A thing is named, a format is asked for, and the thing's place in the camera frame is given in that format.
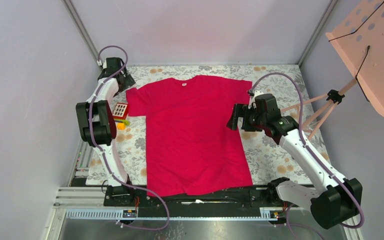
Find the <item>red t-shirt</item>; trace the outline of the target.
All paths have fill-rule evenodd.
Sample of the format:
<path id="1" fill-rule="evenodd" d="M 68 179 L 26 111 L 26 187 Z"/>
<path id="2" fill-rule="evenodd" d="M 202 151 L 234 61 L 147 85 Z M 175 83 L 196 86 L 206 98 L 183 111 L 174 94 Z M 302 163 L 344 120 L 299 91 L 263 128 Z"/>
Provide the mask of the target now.
<path id="1" fill-rule="evenodd" d="M 197 75 L 126 92 L 131 117 L 145 118 L 147 187 L 159 196 L 204 195 L 251 186 L 238 130 L 227 123 L 248 104 L 252 82 Z"/>

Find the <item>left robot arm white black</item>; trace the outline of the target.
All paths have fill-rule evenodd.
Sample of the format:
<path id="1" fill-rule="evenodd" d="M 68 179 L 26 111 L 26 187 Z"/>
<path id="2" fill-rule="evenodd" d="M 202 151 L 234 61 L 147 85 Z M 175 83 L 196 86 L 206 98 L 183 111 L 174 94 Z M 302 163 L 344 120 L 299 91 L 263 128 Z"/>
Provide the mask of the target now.
<path id="1" fill-rule="evenodd" d="M 107 187 L 105 207 L 133 205 L 137 200 L 130 177 L 125 170 L 116 146 L 117 127 L 110 103 L 126 88 L 128 72 L 119 57 L 98 61 L 102 71 L 97 87 L 84 102 L 75 106 L 81 139 L 88 143 L 103 163 Z"/>

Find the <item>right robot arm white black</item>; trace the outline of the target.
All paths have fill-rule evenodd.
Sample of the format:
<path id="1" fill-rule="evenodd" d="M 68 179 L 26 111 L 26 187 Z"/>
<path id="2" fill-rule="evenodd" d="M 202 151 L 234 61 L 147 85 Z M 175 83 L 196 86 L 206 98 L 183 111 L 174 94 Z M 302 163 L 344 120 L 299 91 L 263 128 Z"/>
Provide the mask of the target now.
<path id="1" fill-rule="evenodd" d="M 361 207 L 363 186 L 356 179 L 348 179 L 326 162 L 316 151 L 301 126 L 291 116 L 283 116 L 272 94 L 254 95 L 249 104 L 236 103 L 226 126 L 231 130 L 263 132 L 304 170 L 313 189 L 296 184 L 287 177 L 271 181 L 267 201 L 273 206 L 283 202 L 309 211 L 324 229 L 336 225 L 358 229 L 365 223 Z"/>

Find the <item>red toy block house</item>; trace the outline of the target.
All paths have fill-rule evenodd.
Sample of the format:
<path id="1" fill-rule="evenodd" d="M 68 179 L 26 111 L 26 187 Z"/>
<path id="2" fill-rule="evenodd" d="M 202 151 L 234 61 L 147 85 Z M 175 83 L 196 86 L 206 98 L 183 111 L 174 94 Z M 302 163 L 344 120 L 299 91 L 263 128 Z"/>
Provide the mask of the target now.
<path id="1" fill-rule="evenodd" d="M 127 103 L 117 102 L 112 111 L 112 116 L 118 130 L 125 130 L 130 122 L 127 120 L 129 105 Z"/>

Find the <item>floral patterned table mat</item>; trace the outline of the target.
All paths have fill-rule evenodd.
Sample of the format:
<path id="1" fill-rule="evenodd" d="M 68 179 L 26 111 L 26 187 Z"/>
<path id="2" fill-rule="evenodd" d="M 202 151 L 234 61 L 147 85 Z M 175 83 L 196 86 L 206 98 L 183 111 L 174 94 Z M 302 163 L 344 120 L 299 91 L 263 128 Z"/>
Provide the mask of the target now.
<path id="1" fill-rule="evenodd" d="M 309 98 L 297 65 L 133 66 L 129 71 L 138 88 L 167 78 L 188 80 L 197 75 L 258 82 L 257 90 L 273 94 L 278 106 L 295 119 L 300 115 L 295 104 L 300 99 Z M 129 126 L 117 132 L 116 148 L 132 183 L 145 185 L 146 119 L 129 116 L 128 121 Z M 240 136 L 254 184 L 263 185 L 280 177 L 287 177 L 297 184 L 310 183 L 292 157 L 262 132 L 241 132 Z M 87 143 L 81 145 L 76 169 L 76 175 L 89 186 L 98 186 L 107 179 L 104 163 Z"/>

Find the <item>pink perforated music stand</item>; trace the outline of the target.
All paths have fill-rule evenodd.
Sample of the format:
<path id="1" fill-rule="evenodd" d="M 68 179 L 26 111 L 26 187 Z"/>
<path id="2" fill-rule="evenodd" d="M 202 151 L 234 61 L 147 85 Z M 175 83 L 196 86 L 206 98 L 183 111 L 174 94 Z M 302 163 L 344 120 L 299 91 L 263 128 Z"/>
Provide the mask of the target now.
<path id="1" fill-rule="evenodd" d="M 362 0 L 332 31 L 328 42 L 352 75 L 340 90 L 306 100 L 326 103 L 303 122 L 311 139 L 353 86 L 359 86 L 366 100 L 384 117 L 384 0 Z"/>

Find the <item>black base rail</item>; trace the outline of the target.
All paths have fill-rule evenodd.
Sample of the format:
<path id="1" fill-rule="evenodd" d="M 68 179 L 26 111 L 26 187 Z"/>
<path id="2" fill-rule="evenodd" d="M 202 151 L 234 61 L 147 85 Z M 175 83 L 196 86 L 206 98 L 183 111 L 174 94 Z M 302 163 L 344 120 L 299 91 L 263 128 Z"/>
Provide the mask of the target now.
<path id="1" fill-rule="evenodd" d="M 267 185 L 237 187 L 203 195 L 178 194 L 158 199 L 134 189 L 137 200 L 127 206 L 123 218 L 140 220 L 236 220 L 283 218 L 291 205 L 275 196 Z"/>

